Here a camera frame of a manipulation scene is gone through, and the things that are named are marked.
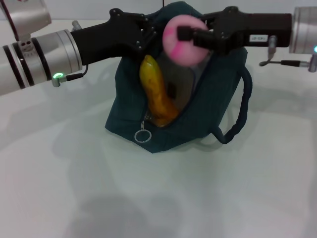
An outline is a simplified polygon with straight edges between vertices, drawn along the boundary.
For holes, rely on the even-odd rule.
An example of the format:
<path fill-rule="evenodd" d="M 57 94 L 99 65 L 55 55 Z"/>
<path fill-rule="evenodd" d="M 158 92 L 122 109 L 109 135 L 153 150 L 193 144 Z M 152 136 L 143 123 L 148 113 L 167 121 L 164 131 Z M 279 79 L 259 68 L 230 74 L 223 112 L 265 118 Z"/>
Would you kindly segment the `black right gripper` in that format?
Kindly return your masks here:
<path fill-rule="evenodd" d="M 276 36 L 277 46 L 290 45 L 292 15 L 289 13 L 243 13 L 237 7 L 203 14 L 198 17 L 212 30 L 178 26 L 179 41 L 226 54 L 240 47 L 268 47 L 268 40 L 255 40 L 255 36 Z"/>

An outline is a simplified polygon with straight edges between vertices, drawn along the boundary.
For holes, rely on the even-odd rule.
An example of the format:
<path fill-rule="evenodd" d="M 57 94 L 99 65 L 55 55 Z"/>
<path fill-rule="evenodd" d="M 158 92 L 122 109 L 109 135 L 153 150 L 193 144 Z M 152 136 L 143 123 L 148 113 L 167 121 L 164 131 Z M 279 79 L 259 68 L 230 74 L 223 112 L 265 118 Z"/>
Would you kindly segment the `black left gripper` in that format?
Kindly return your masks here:
<path fill-rule="evenodd" d="M 106 23 L 83 28 L 71 33 L 83 65 L 108 58 L 137 56 L 146 51 L 158 37 L 153 21 L 142 13 L 109 11 Z"/>

